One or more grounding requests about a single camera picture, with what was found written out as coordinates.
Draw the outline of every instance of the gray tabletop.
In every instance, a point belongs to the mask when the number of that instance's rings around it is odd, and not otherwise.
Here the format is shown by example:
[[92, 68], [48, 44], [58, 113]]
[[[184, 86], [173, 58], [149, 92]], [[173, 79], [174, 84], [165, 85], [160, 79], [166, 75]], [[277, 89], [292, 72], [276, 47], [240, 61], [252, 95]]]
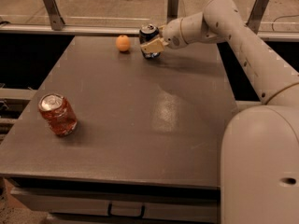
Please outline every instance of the gray tabletop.
[[[179, 187], [217, 187], [235, 99], [216, 45], [142, 57], [115, 37], [76, 36], [0, 146], [0, 175]], [[37, 111], [64, 95], [76, 130], [55, 136]]]

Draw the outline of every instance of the tile floor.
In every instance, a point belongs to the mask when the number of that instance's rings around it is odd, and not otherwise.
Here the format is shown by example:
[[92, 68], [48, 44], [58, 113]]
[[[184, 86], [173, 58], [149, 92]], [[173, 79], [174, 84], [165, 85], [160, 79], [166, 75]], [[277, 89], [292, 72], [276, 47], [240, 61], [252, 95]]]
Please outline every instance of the tile floor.
[[[201, 11], [208, 0], [179, 0], [178, 15]], [[244, 21], [255, 0], [234, 0]], [[90, 26], [140, 27], [166, 23], [167, 0], [56, 0], [66, 24]], [[270, 0], [260, 30], [299, 32], [299, 0]], [[49, 24], [42, 0], [0, 0], [0, 18], [16, 24]], [[0, 224], [44, 224], [46, 214], [7, 206], [0, 195]]]

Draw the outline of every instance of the metal bracket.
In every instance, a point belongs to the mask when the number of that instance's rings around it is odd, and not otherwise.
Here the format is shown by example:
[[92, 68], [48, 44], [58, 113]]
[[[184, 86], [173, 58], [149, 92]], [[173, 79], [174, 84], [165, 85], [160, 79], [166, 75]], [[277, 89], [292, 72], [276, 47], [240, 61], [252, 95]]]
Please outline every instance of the metal bracket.
[[58, 7], [56, 5], [55, 0], [43, 0], [45, 7], [48, 11], [49, 19], [50, 19], [50, 26], [54, 31], [61, 31], [64, 28], [65, 22]]
[[168, 0], [167, 22], [178, 17], [178, 0]]
[[249, 20], [247, 22], [247, 26], [255, 34], [257, 34], [259, 32], [261, 20], [262, 20], [263, 14], [265, 12], [265, 9], [267, 8], [268, 3], [269, 3], [269, 0], [255, 0], [251, 14], [249, 16]]

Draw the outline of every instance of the drawer handle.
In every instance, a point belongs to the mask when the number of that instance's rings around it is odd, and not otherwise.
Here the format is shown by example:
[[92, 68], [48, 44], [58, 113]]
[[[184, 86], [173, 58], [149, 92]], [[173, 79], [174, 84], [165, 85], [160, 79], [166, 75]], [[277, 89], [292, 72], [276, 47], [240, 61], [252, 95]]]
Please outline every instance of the drawer handle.
[[144, 205], [142, 205], [141, 210], [140, 210], [140, 215], [138, 215], [138, 216], [130, 217], [130, 216], [115, 215], [115, 214], [112, 214], [112, 203], [110, 203], [108, 206], [107, 212], [108, 212], [109, 217], [129, 217], [129, 218], [140, 219], [144, 216], [145, 210], [146, 210], [146, 207]]

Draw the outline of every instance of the table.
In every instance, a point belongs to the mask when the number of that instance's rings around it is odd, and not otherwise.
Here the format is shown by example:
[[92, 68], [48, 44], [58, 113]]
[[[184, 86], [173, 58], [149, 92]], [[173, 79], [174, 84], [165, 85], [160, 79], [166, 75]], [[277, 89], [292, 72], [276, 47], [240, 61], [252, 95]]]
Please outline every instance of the table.
[[[33, 210], [118, 217], [115, 201], [143, 203], [145, 219], [217, 222], [221, 139], [236, 112], [217, 46], [146, 60], [137, 38], [126, 53], [115, 39], [75, 36], [0, 146], [0, 175]], [[49, 92], [78, 117], [64, 138], [37, 111]]]

